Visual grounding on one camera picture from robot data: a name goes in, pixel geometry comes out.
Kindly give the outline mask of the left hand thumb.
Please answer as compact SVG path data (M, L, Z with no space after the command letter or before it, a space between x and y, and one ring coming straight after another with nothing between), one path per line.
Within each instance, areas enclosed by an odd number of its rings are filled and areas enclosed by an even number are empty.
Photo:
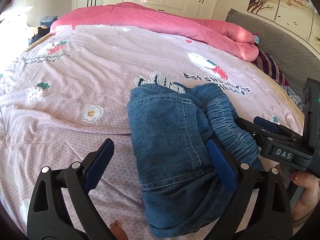
M116 237L117 240L128 240L128 236L124 229L121 227L121 223L118 220L115 220L110 225L110 230L113 233L113 235Z

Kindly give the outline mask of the right hand red nails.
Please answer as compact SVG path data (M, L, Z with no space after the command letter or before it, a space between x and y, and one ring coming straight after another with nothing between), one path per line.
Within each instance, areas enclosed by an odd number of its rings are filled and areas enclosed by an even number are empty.
M303 193L292 209L294 226L305 222L319 202L319 179L305 171L296 171L290 175L291 181L304 188Z

